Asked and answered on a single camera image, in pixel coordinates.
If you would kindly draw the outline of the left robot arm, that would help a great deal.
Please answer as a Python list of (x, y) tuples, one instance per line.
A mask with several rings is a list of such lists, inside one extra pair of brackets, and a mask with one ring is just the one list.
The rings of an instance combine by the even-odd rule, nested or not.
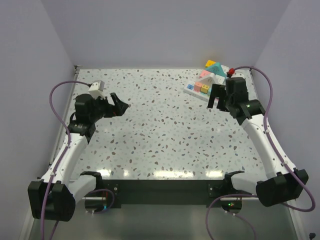
[(71, 176), (80, 155), (96, 131), (96, 122), (102, 118), (122, 116), (129, 105), (112, 92), (113, 103), (106, 98), (94, 99), (90, 94), (75, 98), (75, 111), (69, 119), (68, 130), (56, 159), (41, 179), (28, 186), (32, 216), (35, 219), (68, 222), (76, 204), (88, 193), (99, 196), (104, 190), (99, 172), (84, 171), (71, 182)]

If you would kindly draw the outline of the teal triangular socket adapter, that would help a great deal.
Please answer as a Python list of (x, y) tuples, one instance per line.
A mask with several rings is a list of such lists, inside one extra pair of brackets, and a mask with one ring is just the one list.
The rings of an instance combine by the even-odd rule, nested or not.
[(216, 62), (213, 65), (206, 67), (205, 70), (221, 77), (227, 76), (220, 62)]

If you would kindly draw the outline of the salmon pink plug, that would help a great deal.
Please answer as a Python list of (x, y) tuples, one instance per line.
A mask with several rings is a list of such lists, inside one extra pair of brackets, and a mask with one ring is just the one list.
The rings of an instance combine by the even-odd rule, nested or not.
[(193, 87), (194, 91), (200, 92), (202, 85), (203, 85), (203, 84), (202, 84), (201, 82), (195, 82), (195, 83), (194, 83), (194, 87)]

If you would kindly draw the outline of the yellow plug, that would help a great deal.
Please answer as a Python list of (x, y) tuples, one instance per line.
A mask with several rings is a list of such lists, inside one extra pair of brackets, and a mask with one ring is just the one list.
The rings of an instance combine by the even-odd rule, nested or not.
[(200, 92), (203, 94), (208, 94), (210, 87), (208, 85), (203, 84), (200, 88)]

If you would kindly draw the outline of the white triangular socket adapter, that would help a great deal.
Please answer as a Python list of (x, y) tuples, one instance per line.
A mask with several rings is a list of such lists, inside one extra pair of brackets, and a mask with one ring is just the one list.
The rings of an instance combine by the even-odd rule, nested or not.
[(202, 83), (203, 85), (211, 87), (213, 84), (219, 84), (219, 81), (214, 73), (209, 73), (203, 77), (200, 77), (196, 80), (199, 83)]

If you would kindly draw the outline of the white power strip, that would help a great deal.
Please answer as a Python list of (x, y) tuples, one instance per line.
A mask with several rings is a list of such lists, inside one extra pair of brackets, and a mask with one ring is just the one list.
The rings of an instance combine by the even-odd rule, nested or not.
[(208, 102), (211, 95), (212, 85), (212, 83), (207, 82), (189, 81), (183, 88), (183, 92)]

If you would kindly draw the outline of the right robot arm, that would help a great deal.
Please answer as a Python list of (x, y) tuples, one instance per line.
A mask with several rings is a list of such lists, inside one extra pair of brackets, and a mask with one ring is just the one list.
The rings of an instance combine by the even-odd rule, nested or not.
[(208, 108), (228, 112), (237, 120), (252, 141), (264, 167), (265, 173), (234, 171), (225, 174), (223, 192), (230, 197), (239, 191), (256, 195), (259, 201), (270, 207), (297, 199), (309, 176), (304, 169), (297, 169), (279, 145), (268, 122), (265, 109), (257, 99), (249, 99), (246, 80), (242, 77), (228, 78), (224, 85), (213, 84)]

